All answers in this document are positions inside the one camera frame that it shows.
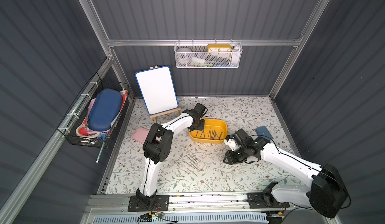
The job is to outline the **yellow plastic storage box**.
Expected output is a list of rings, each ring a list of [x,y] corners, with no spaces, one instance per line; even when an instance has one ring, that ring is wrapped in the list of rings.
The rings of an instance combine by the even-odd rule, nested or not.
[[[226,122],[219,119],[203,118],[203,120],[205,121],[204,129],[190,132],[190,138],[195,142],[222,144],[228,135]]]

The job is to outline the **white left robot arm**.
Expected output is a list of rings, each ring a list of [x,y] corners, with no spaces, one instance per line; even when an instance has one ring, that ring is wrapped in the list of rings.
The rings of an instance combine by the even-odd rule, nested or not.
[[[157,177],[164,162],[170,154],[173,137],[187,129],[203,130],[205,121],[203,117],[207,108],[197,103],[194,108],[184,110],[180,116],[164,124],[154,123],[143,144],[145,157],[144,176],[137,196],[150,199],[156,195]]]

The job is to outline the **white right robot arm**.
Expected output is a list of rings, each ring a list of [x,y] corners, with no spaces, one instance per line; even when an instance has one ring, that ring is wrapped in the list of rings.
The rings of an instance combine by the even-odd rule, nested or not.
[[[247,163],[256,157],[276,165],[301,181],[300,185],[280,185],[272,181],[262,191],[261,202],[267,207],[284,206],[285,203],[311,208],[326,218],[333,219],[345,201],[351,197],[336,167],[306,161],[279,148],[265,126],[256,128],[254,135],[244,129],[228,135],[224,143],[230,148],[225,153],[224,163],[229,165]]]

